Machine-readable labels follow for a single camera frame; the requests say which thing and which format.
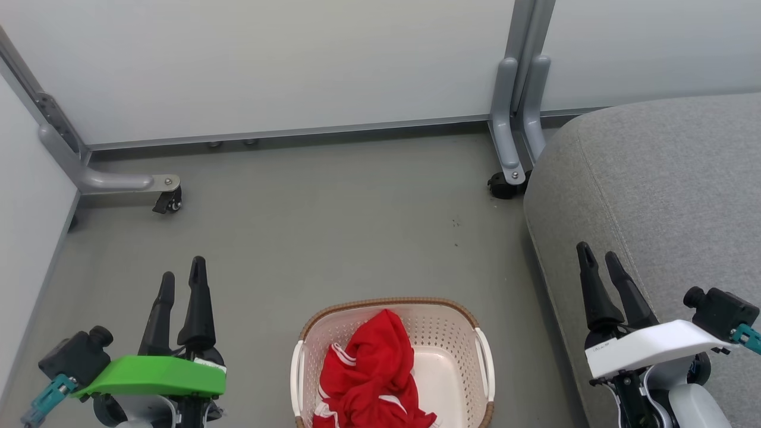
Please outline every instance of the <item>gray fabric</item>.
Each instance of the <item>gray fabric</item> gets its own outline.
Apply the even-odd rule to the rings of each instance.
[[[662,321],[692,317],[682,304],[692,286],[761,305],[760,164],[761,94],[612,107],[566,124],[545,148],[524,207],[592,428],[617,426],[616,406],[587,383],[576,243],[600,262],[618,253]],[[706,388],[732,426],[761,426],[761,356],[710,354]]]

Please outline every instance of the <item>red cloth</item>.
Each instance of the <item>red cloth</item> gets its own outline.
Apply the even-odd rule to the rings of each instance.
[[[357,329],[345,350],[335,343],[329,347],[320,373],[323,403],[313,427],[434,426],[436,415],[418,408],[414,359],[402,320],[384,309]]]

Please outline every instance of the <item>teal cable connector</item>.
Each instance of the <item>teal cable connector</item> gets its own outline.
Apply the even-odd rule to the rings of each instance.
[[[740,324],[732,334],[732,341],[761,355],[761,333],[746,324]]]
[[[45,417],[57,405],[77,388],[76,381],[67,375],[58,375],[37,398],[32,401],[32,408],[21,418],[24,428],[38,428],[45,422]]]

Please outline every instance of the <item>white board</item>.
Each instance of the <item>white board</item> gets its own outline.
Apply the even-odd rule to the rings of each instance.
[[[2,61],[0,72],[9,73]],[[3,77],[0,77],[0,146],[2,393],[77,189],[37,140],[37,121]]]
[[[489,113],[513,0],[4,0],[88,145]]]
[[[758,0],[558,0],[542,110],[761,91]]]

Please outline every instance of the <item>gray ottoman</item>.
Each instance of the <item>gray ottoman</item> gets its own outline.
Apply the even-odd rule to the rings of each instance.
[[[761,94],[612,107],[560,129],[524,206],[549,297],[592,428],[616,422],[593,388],[575,245],[615,251],[661,321],[690,319],[682,297],[718,287],[761,305]],[[604,263],[600,275],[620,306]],[[761,356],[710,353],[706,388],[732,426],[761,426]]]

